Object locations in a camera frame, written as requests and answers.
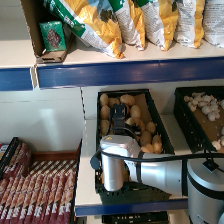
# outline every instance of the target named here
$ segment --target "cable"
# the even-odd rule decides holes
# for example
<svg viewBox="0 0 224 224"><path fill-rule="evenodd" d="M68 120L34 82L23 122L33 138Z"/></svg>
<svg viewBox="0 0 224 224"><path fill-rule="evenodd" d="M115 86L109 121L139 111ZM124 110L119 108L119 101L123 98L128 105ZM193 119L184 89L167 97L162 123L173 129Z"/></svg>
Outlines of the cable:
<svg viewBox="0 0 224 224"><path fill-rule="evenodd" d="M200 159L200 158L207 158L207 154L204 153L198 153L198 154L187 154L182 156L168 156L168 157L162 157L162 158L152 158L152 159L138 159L138 158L132 158L132 157L126 157L126 156L119 156L114 155L110 153L104 152L102 149L100 149L101 153L105 156L112 157L115 159L122 159L122 160L128 160L132 162L167 162L167 161L176 161L176 160L184 160L184 159ZM224 154L221 153L211 153L213 158L224 158Z"/></svg>

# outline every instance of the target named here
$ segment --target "cardboard box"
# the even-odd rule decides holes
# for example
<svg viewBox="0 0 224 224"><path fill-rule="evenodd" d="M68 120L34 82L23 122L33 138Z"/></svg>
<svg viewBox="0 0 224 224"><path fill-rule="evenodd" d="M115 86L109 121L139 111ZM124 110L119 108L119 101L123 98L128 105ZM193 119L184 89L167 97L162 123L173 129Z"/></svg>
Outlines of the cardboard box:
<svg viewBox="0 0 224 224"><path fill-rule="evenodd" d="M20 0L20 2L26 19L27 29L32 41L36 62L62 62L66 57L67 51L72 41L74 41L74 35L71 32L66 31L65 38L67 39L67 49L65 51L44 52L45 46L41 35L39 23L56 20L59 21L59 19L50 14L50 12L48 12L47 9L44 8L39 0Z"/></svg>

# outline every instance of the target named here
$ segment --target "white shelf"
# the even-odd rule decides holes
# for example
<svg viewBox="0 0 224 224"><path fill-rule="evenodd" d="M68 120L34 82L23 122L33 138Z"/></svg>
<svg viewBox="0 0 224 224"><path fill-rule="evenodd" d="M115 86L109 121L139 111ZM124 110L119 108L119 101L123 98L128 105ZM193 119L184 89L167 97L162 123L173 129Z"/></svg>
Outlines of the white shelf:
<svg viewBox="0 0 224 224"><path fill-rule="evenodd" d="M161 117L175 148L175 153L179 155L190 153L184 135L182 134L174 115L163 115ZM93 208L93 206L96 210L97 207L104 206L100 195L95 192L95 170L93 170L90 165L90 159L96 152L96 124L96 119L85 121L75 200L75 206L78 209L85 208L90 212L87 215L91 214L91 208Z"/></svg>
<svg viewBox="0 0 224 224"><path fill-rule="evenodd" d="M170 224L190 224L187 210L168 211ZM88 216L78 219L78 224L102 224L101 216Z"/></svg>
<svg viewBox="0 0 224 224"><path fill-rule="evenodd" d="M62 64L72 65L224 56L224 49L212 46L205 40L202 40L202 46L200 49L184 47L173 41L171 48L165 52L161 51L160 48L154 44L146 41L146 48L144 51L138 51L134 46L127 44L123 44L123 50L125 56L123 59L112 58L100 52L96 48L86 47L79 39L76 38L75 42L68 51L65 61Z"/></svg>
<svg viewBox="0 0 224 224"><path fill-rule="evenodd" d="M0 18L0 69L25 68L36 63L24 18Z"/></svg>

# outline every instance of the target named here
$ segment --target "white wall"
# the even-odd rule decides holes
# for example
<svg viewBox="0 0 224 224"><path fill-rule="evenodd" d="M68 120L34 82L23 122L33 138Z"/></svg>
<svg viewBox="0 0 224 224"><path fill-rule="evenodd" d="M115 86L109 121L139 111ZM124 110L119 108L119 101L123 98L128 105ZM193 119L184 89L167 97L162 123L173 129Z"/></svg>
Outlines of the white wall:
<svg viewBox="0 0 224 224"><path fill-rule="evenodd" d="M73 150L83 127L80 88L0 92L0 142L17 136L32 150Z"/></svg>
<svg viewBox="0 0 224 224"><path fill-rule="evenodd" d="M224 80L199 80L185 82L165 82L165 83L145 83L135 85L119 85L119 86L93 86L82 87L83 103L86 119L95 119L97 117L97 94L102 91L115 90L132 90L132 89L149 89L152 98L155 101L157 110L160 114L171 114L175 102L176 87L190 86L215 86L224 85Z"/></svg>

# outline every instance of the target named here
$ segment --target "black tray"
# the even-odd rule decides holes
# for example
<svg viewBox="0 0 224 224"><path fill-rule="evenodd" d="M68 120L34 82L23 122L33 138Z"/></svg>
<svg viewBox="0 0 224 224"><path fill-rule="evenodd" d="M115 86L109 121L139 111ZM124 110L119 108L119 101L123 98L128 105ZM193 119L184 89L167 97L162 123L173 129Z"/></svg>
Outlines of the black tray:
<svg viewBox="0 0 224 224"><path fill-rule="evenodd" d="M174 148L170 143L169 137L163 126L162 120L159 113L155 107L155 103L148 91L148 89L140 90L130 90L130 91L112 91L112 92L99 92L97 101L97 130L96 130L96 149L99 147L100 143L100 96L106 93L108 97L120 97L124 94L129 94L132 96L145 94L146 103L148 105L148 110L150 112L152 121L157 124L157 133L161 136L163 142L163 153L174 154ZM104 185L100 181L100 175L102 169L100 168L95 172L95 190L96 193L100 194L102 201L105 204L111 203L138 203L138 202L148 202L148 201L165 201L169 199L170 194L167 194L157 188L146 186L144 184L135 182L124 182L123 187L116 192L108 192Z"/></svg>
<svg viewBox="0 0 224 224"><path fill-rule="evenodd" d="M182 129L186 141L192 153L204 150L211 151L216 149L211 144L198 120L191 112L187 103L184 101L184 96L191 96L193 92L205 92L206 95L213 95L217 99L224 99L224 87L222 86L202 86L202 87L183 87L177 88L175 91L174 116Z"/></svg>
<svg viewBox="0 0 224 224"><path fill-rule="evenodd" d="M104 215L102 223L105 224L168 224L167 212L147 212L139 214Z"/></svg>

